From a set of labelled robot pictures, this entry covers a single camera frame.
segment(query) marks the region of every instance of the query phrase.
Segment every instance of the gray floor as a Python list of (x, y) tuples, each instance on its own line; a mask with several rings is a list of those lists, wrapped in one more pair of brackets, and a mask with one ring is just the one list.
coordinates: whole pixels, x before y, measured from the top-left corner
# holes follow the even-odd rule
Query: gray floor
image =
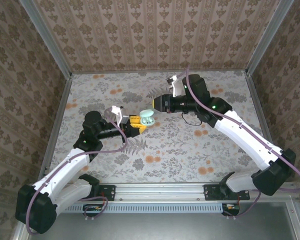
[(31, 240), (296, 240), (284, 203), (258, 203), (242, 218), (212, 213), (61, 214)]

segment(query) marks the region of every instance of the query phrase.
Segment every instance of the floral tabletop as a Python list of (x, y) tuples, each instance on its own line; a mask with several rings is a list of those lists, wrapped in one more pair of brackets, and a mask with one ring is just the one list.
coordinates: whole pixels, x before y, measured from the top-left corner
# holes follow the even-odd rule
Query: floral tabletop
[[(108, 73), (73, 75), (59, 136), (50, 168), (73, 148), (85, 114), (112, 105), (124, 106), (131, 115), (152, 109), (152, 100), (169, 93), (167, 78), (174, 72)], [(254, 130), (261, 133), (256, 110), (243, 71), (200, 71), (211, 96), (225, 99)], [(231, 139), (207, 124), (191, 126), (181, 113), (155, 111), (155, 124), (128, 138), (123, 152), (99, 154), (82, 172), (102, 183), (220, 181), (232, 171), (255, 167), (251, 158)], [(184, 115), (197, 124), (193, 114)], [(121, 137), (102, 140), (102, 150), (122, 146)]]

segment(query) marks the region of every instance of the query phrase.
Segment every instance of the white robotic arm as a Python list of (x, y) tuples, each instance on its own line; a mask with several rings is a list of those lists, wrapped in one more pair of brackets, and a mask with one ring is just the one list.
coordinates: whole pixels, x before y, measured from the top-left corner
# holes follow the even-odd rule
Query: white robotic arm
[[(292, 165), (296, 159), (295, 153), (290, 149), (283, 151), (280, 147), (273, 145), (248, 126), (226, 101), (219, 97), (211, 97), (205, 80), (198, 74), (189, 75), (189, 83), (193, 94), (208, 109), (218, 114), (204, 109), (194, 100), (188, 89), (186, 78), (182, 80), (185, 95), (175, 95), (175, 93), (181, 94), (182, 91), (182, 88), (175, 84), (177, 82), (175, 78), (176, 76), (173, 76), (167, 80), (168, 84), (173, 87), (173, 94), (164, 94), (155, 98), (153, 107), (166, 113), (182, 112), (187, 114), (188, 112), (194, 112), (202, 122), (230, 137), (252, 158), (257, 166), (254, 170), (248, 172), (228, 174), (220, 182), (221, 185), (223, 184), (222, 192), (238, 193), (243, 190), (258, 189), (266, 195), (273, 195), (292, 172), (290, 167), (273, 152), (278, 156), (282, 156)], [(227, 117), (239, 122), (240, 125), (227, 119)], [(246, 129), (251, 131), (267, 148), (249, 134)]]
[[(104, 194), (109, 200), (114, 198), (112, 191), (105, 193), (108, 188), (100, 186), (99, 180), (88, 174), (80, 175), (80, 171), (100, 152), (103, 147), (102, 139), (121, 136), (123, 131), (127, 138), (133, 138), (146, 127), (134, 123), (135, 117), (124, 113), (122, 107), (112, 106), (112, 112), (118, 116), (118, 123), (106, 122), (98, 111), (88, 112), (82, 124), (83, 131), (66, 158), (44, 178), (33, 185), (25, 184), (21, 187), (15, 211), (17, 220), (24, 224), (29, 222), (28, 227), (42, 234), (52, 226), (60, 213), (76, 201), (86, 197), (99, 197), (100, 194)], [(65, 188), (70, 180), (74, 183)]]

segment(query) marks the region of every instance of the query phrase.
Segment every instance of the mint green object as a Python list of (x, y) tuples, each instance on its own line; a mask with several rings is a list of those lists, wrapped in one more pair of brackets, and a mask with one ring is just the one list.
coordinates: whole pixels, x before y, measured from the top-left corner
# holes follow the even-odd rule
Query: mint green object
[(151, 109), (146, 109), (140, 112), (139, 116), (140, 116), (140, 123), (142, 125), (145, 125), (147, 127), (152, 126), (153, 124), (155, 124), (155, 119), (153, 117), (151, 117), (155, 112), (152, 111)]

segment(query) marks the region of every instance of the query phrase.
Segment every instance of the patterned wall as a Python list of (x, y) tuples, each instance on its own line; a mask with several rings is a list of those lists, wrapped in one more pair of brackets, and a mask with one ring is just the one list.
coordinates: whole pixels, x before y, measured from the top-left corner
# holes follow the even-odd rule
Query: patterned wall
[(36, 181), (65, 78), (17, 0), (0, 0), (0, 240), (19, 188)]
[(244, 69), (279, 0), (36, 0), (76, 73)]
[(295, 0), (252, 76), (272, 139), (300, 169), (300, 0)]

